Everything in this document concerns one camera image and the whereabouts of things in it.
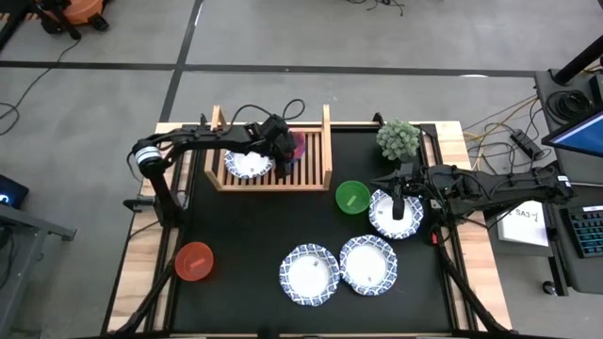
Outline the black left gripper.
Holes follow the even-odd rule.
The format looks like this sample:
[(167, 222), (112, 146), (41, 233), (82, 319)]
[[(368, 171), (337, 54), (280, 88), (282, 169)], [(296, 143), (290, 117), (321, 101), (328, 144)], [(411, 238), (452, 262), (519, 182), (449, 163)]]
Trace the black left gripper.
[(294, 152), (297, 145), (286, 121), (280, 116), (270, 115), (259, 126), (259, 132), (263, 143), (258, 150), (276, 160), (275, 176), (284, 178), (291, 175), (296, 165)]

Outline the red plastic bowl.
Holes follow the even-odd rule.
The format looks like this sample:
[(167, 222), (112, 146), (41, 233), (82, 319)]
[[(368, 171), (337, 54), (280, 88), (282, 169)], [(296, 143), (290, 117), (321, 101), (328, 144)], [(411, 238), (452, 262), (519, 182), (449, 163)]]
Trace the red plastic bowl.
[(213, 251), (203, 242), (187, 243), (177, 252), (174, 266), (180, 279), (187, 282), (199, 281), (213, 269)]

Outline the orange shop vacuum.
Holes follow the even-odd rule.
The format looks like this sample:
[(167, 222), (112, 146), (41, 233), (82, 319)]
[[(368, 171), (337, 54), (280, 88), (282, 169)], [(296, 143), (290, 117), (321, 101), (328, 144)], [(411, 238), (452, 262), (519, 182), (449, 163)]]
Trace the orange shop vacuum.
[(33, 0), (33, 9), (48, 34), (67, 32), (74, 40), (81, 34), (78, 25), (90, 25), (97, 31), (107, 31), (108, 21), (103, 17), (111, 0)]

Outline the blue patterned paper bowl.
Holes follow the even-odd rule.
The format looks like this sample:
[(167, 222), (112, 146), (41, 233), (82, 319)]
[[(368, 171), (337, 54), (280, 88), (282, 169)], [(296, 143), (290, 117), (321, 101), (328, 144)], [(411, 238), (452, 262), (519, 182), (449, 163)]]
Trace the blue patterned paper bowl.
[(372, 193), (368, 218), (379, 234), (394, 240), (402, 240), (416, 234), (424, 217), (421, 201), (417, 197), (404, 197), (403, 202), (403, 218), (394, 219), (392, 198), (381, 190)]
[(398, 257), (393, 248), (372, 234), (348, 240), (339, 252), (339, 266), (344, 281), (365, 297), (384, 294), (398, 277)]
[(318, 307), (335, 294), (340, 282), (335, 257), (324, 247), (297, 246), (279, 266), (279, 283), (285, 294), (301, 306)]
[(269, 173), (273, 168), (273, 160), (255, 152), (234, 153), (226, 151), (225, 168), (236, 178), (253, 179)]

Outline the green plastic bowl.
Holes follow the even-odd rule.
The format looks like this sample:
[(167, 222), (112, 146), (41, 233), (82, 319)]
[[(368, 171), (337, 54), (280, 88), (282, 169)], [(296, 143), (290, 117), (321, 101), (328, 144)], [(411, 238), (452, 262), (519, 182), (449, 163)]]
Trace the green plastic bowl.
[(335, 202), (339, 209), (348, 215), (357, 215), (366, 211), (370, 204), (371, 193), (359, 181), (346, 181), (335, 192)]

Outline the black slanted pole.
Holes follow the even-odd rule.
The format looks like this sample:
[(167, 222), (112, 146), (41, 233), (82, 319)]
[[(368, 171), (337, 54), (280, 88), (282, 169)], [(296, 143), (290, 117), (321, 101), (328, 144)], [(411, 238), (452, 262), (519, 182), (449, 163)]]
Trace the black slanted pole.
[(603, 35), (554, 73), (552, 79), (559, 85), (565, 85), (601, 56), (603, 56)]

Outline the computer monitor with blue screen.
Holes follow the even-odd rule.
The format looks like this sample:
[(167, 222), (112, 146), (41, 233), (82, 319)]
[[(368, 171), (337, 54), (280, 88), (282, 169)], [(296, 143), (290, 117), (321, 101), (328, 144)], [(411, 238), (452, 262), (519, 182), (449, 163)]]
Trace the computer monitor with blue screen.
[(545, 136), (542, 143), (556, 149), (603, 157), (603, 110), (568, 122)]

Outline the black table mat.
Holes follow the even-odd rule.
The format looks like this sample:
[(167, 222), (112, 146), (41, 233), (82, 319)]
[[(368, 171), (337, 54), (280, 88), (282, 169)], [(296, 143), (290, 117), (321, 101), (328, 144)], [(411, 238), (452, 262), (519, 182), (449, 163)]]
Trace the black table mat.
[(366, 214), (348, 215), (332, 190), (220, 192), (198, 171), (186, 241), (212, 250), (211, 273), (181, 282), (173, 329), (182, 333), (407, 333), (450, 328), (437, 251), (429, 229), (393, 243), (398, 257), (394, 285), (378, 297), (339, 284), (318, 307), (294, 303), (279, 283), (279, 267), (297, 246), (319, 244), (339, 253), (351, 238), (372, 234)]

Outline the dark grey desk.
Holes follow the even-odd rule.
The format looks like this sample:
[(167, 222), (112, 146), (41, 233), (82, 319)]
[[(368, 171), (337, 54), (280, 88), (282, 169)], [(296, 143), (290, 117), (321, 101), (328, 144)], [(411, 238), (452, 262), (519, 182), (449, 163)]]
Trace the dark grey desk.
[[(552, 79), (556, 71), (535, 74), (535, 88), (549, 134), (558, 128), (603, 110), (603, 74), (581, 73), (565, 85)], [(572, 287), (581, 293), (603, 295), (603, 257), (580, 258), (569, 233), (568, 210), (603, 205), (603, 157), (556, 149), (560, 172), (576, 196), (564, 205), (547, 204), (547, 234), (553, 255), (549, 258), (557, 294)]]

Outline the white paper sheet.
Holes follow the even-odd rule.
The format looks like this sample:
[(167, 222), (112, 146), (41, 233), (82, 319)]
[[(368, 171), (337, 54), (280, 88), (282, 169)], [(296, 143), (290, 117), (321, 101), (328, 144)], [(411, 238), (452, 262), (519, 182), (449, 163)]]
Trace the white paper sheet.
[(497, 232), (499, 240), (547, 247), (543, 205), (523, 202), (497, 223)]

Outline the backlit black keyboard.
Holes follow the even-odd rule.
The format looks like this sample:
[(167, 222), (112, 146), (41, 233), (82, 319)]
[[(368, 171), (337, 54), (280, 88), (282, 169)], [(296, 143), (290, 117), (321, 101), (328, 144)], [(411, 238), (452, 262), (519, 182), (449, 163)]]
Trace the backlit black keyboard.
[(571, 208), (568, 217), (578, 256), (603, 257), (603, 205)]

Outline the small green potted plant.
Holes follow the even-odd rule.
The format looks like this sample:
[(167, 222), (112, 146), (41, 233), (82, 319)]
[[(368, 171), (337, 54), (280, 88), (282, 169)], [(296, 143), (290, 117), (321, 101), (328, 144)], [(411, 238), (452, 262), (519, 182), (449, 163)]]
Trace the small green potted plant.
[(382, 156), (388, 160), (400, 160), (416, 156), (421, 131), (407, 121), (393, 120), (380, 128), (376, 142)]

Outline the wooden slatted shelf rack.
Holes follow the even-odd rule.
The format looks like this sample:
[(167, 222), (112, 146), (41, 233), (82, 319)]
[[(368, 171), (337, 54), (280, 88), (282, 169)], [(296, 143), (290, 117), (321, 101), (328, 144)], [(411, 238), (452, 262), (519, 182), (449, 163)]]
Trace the wooden slatted shelf rack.
[(322, 107), (322, 122), (292, 122), (289, 129), (304, 135), (305, 151), (284, 179), (277, 179), (273, 169), (259, 178), (236, 178), (226, 168), (224, 150), (205, 152), (204, 174), (218, 191), (328, 191), (333, 175), (330, 106)]

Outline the black aluminium rig frame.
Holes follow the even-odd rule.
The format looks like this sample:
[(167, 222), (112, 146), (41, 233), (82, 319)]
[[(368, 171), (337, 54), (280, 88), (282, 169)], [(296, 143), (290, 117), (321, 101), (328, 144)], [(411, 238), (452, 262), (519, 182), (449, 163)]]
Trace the black aluminium rig frame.
[[(445, 163), (466, 168), (469, 158), (465, 149), (464, 134), (457, 121), (420, 121), (421, 156), (430, 165)], [(335, 132), (370, 132), (378, 129), (377, 121), (332, 121), (331, 135)], [(206, 151), (188, 151), (166, 170), (164, 176), (172, 191), (192, 198), (196, 178), (209, 179), (204, 174), (203, 156)], [(334, 193), (336, 185), (333, 175), (328, 191), (262, 191), (277, 193)], [(124, 247), (121, 266), (110, 298), (106, 319), (102, 327), (104, 334), (121, 328), (136, 309), (160, 273), (172, 257), (176, 243), (182, 233), (176, 227), (164, 230), (154, 221), (156, 213), (147, 205), (155, 192), (149, 181), (142, 184), (137, 198), (136, 211), (130, 228), (130, 236)], [(447, 251), (455, 265), (460, 268), (473, 291), (484, 307), (504, 327), (512, 325), (497, 265), (486, 229), (485, 218), (477, 213), (462, 225), (447, 243)]]

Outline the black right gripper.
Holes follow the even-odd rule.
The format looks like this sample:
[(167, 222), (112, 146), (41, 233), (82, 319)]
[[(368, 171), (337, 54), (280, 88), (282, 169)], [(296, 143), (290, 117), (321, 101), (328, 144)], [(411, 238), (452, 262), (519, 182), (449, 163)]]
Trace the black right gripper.
[(389, 196), (393, 201), (392, 217), (402, 220), (405, 214), (405, 197), (425, 196), (428, 192), (426, 180), (421, 169), (416, 169), (414, 163), (401, 163), (393, 173), (371, 179), (374, 187), (389, 187)]

